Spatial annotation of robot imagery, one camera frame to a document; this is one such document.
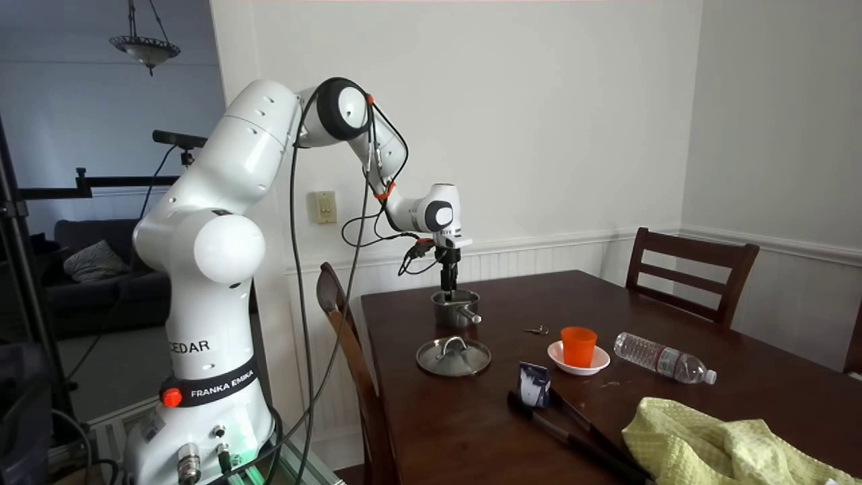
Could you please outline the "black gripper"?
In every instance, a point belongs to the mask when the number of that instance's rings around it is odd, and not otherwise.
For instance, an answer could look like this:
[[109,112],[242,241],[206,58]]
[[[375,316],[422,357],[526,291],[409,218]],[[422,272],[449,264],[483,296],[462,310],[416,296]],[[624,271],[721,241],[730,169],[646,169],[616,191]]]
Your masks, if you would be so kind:
[[462,238],[462,241],[444,241],[435,257],[439,261],[439,285],[444,291],[456,291],[457,288],[457,264],[462,264],[462,250],[470,248],[471,241]]

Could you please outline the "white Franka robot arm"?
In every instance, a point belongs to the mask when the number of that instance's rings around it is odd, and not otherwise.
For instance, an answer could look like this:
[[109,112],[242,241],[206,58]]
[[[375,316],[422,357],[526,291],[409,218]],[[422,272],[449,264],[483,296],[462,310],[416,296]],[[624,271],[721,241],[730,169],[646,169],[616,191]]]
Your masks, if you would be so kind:
[[137,257],[171,279],[172,361],[156,417],[126,442],[133,485],[211,485],[257,462],[276,435],[251,338],[251,281],[268,242],[247,210],[269,195],[285,152],[331,144],[355,152],[396,231],[427,235],[441,254],[467,246],[449,184],[418,200],[396,191],[406,144],[367,90],[347,79],[301,94],[277,82],[247,83],[133,231]]

